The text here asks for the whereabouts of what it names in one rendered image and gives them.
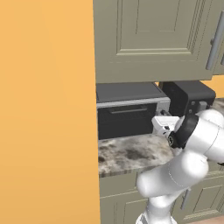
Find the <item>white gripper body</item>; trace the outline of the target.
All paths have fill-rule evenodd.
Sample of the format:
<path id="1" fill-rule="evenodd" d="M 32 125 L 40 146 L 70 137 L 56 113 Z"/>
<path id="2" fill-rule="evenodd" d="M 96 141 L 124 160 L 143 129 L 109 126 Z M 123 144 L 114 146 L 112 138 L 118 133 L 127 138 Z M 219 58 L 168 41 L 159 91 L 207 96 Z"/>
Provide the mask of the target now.
<path id="1" fill-rule="evenodd" d="M 153 134 L 168 136 L 175 128 L 178 116 L 155 115 L 151 122 L 153 124 Z"/>

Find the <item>dark toaster oven door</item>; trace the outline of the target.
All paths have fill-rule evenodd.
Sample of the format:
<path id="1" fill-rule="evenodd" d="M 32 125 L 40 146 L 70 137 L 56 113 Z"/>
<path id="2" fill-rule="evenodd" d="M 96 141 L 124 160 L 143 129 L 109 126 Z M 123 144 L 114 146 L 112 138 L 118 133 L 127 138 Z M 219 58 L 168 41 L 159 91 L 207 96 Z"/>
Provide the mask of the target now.
<path id="1" fill-rule="evenodd" d="M 111 114 L 109 109 L 140 109 L 147 111 Z M 99 139 L 110 139 L 117 137 L 131 137 L 150 134 L 153 131 L 151 119 L 156 114 L 157 104 L 138 104 L 113 108 L 98 109 L 98 136 Z"/>

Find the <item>black toaster oven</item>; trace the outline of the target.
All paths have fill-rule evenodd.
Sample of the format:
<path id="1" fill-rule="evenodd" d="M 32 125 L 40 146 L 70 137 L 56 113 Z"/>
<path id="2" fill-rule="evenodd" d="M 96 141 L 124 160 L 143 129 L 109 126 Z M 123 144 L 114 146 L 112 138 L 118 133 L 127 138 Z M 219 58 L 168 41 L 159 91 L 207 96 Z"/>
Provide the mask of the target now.
<path id="1" fill-rule="evenodd" d="M 153 82 L 109 83 L 96 85 L 96 109 L 142 105 L 156 103 L 154 116 L 161 116 L 159 111 L 168 112 L 171 100 Z"/>

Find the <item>olive base cupboard door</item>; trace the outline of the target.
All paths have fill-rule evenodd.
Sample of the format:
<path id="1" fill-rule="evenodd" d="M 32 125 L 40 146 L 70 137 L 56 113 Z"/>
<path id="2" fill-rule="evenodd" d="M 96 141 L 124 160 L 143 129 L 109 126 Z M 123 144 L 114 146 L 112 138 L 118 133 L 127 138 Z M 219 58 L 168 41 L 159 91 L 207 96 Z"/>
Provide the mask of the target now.
<path id="1" fill-rule="evenodd" d="M 181 210 L 186 191 L 175 200 L 171 216 L 178 224 L 202 221 L 224 215 L 224 172 L 210 172 L 205 179 L 191 187 L 191 193 Z"/>
<path id="2" fill-rule="evenodd" d="M 146 204 L 147 199 L 138 192 L 101 197 L 101 224 L 136 224 Z"/>

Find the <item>black countertop appliance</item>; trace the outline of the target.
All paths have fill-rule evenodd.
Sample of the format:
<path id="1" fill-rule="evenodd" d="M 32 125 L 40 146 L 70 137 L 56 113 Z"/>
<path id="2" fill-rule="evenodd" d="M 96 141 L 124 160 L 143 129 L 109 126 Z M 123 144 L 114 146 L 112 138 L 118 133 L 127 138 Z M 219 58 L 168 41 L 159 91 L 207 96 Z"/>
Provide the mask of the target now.
<path id="1" fill-rule="evenodd" d="M 159 87 L 171 99 L 169 113 L 172 116 L 209 109 L 216 97 L 216 93 L 199 80 L 160 82 Z"/>

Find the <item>olive drawer front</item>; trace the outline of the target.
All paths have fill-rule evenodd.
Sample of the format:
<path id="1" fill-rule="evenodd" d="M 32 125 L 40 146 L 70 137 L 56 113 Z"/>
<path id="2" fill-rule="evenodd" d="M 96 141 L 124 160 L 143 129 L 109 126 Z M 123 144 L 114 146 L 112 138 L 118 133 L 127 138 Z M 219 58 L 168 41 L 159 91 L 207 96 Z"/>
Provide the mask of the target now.
<path id="1" fill-rule="evenodd" d="M 100 178 L 100 197 L 112 196 L 136 190 L 137 172 Z"/>

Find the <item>olive wall cupboard door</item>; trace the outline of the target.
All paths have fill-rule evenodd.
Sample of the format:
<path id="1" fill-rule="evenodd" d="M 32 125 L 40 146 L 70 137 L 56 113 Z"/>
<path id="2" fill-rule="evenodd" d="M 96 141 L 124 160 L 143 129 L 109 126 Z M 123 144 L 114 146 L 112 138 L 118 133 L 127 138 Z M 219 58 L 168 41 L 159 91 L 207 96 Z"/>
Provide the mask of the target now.
<path id="1" fill-rule="evenodd" d="M 98 83 L 210 80 L 224 0 L 94 0 Z"/>
<path id="2" fill-rule="evenodd" d="M 223 56 L 224 56 L 224 52 L 221 52 L 219 54 L 219 58 L 216 60 L 216 64 L 213 70 L 214 75 L 224 74 L 224 65 L 221 64 Z"/>

